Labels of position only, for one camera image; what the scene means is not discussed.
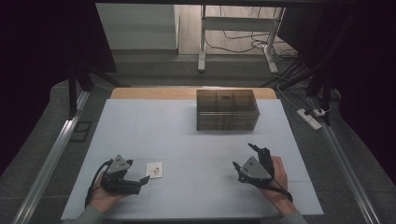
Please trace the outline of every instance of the white desk leg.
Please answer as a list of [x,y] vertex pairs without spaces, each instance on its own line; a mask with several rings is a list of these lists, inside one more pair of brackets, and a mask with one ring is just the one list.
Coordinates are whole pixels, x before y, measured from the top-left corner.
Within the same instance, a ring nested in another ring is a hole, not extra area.
[[279,24],[282,21],[283,11],[285,8],[281,7],[276,14],[276,18],[274,20],[274,26],[271,31],[270,37],[268,38],[268,43],[264,46],[264,54],[267,59],[268,66],[272,74],[278,74],[276,64],[274,62],[273,56],[271,54],[271,48],[274,45],[274,40],[276,37],[277,29],[279,28]]
[[205,24],[206,24],[206,6],[201,7],[201,44],[199,49],[199,58],[198,58],[198,72],[205,71]]

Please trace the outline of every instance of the hand-mounted device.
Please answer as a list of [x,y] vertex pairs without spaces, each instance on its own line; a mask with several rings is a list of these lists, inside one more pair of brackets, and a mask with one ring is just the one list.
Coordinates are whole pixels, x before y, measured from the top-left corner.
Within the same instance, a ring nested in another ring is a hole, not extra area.
[[[259,148],[250,143],[248,145],[258,153],[259,160],[257,161],[256,158],[250,157],[242,167],[233,161],[233,166],[239,174],[238,181],[241,183],[251,184],[260,189],[269,189],[285,194],[292,202],[293,199],[291,194],[282,188],[282,186],[280,186],[274,179],[275,168],[271,159],[270,150],[266,147]],[[269,186],[273,180],[279,185],[279,188]]]
[[85,206],[90,202],[92,192],[95,190],[93,187],[96,178],[105,166],[108,167],[104,171],[100,182],[100,186],[105,191],[114,194],[139,194],[140,188],[149,182],[149,175],[140,179],[138,182],[124,180],[124,176],[133,162],[133,160],[126,161],[121,155],[118,155],[114,160],[104,162],[96,172],[91,186],[88,189]]

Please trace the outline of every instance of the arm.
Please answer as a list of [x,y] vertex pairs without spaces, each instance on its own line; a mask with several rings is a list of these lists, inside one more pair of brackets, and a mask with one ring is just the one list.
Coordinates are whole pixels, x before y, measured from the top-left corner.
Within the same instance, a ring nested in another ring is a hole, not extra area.
[[66,219],[62,224],[97,224],[102,223],[105,219],[105,213],[113,207],[113,205],[121,198],[127,197],[126,194],[112,194],[106,192],[100,186],[100,181],[102,180],[103,172],[99,175],[95,182],[94,190],[92,192],[92,197],[90,203],[87,205],[86,209],[81,213],[81,215],[76,220]]
[[[282,188],[288,189],[288,175],[283,167],[282,160],[280,157],[272,157],[272,160],[275,168],[275,181],[273,180],[269,185],[275,188],[279,188],[280,185]],[[286,195],[268,189],[259,189],[259,191],[271,204],[274,205],[276,210],[283,217],[280,220],[283,224],[306,223],[300,212],[296,209],[294,204],[289,201]]]

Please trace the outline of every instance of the white tabletop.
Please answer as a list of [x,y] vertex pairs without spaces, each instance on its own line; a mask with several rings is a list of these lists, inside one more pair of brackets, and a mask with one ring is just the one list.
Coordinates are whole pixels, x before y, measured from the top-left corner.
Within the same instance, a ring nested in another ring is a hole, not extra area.
[[107,100],[62,219],[76,218],[99,166],[118,154],[134,160],[126,180],[145,176],[146,163],[163,162],[163,178],[107,214],[123,220],[261,218],[277,216],[259,191],[237,181],[233,161],[257,158],[248,143],[282,158],[289,190],[303,215],[323,214],[279,100],[257,100],[250,131],[196,131],[195,100]]

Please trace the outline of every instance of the transparent brown box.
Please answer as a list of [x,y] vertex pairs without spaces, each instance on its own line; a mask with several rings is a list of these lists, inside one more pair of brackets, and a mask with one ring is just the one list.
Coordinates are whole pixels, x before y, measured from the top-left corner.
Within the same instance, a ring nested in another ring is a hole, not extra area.
[[259,115],[252,90],[197,91],[197,130],[254,130]]

